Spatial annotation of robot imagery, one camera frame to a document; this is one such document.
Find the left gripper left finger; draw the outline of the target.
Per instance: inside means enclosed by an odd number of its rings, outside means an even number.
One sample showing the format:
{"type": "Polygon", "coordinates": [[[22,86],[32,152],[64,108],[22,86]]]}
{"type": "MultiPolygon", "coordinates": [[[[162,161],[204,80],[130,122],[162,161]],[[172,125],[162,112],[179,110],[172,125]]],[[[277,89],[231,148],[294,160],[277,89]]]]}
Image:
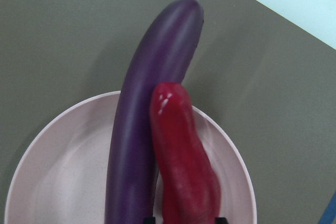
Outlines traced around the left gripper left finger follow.
{"type": "Polygon", "coordinates": [[[143,224],[155,224],[155,217],[146,217],[146,218],[144,218],[143,224]]]}

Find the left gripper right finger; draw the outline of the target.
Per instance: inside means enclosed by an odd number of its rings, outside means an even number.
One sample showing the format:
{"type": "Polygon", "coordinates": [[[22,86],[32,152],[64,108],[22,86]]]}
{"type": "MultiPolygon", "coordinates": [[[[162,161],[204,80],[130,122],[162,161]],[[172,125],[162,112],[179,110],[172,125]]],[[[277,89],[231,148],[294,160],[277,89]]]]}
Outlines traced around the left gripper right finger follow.
{"type": "Polygon", "coordinates": [[[227,224],[227,219],[225,217],[216,217],[214,224],[227,224]]]}

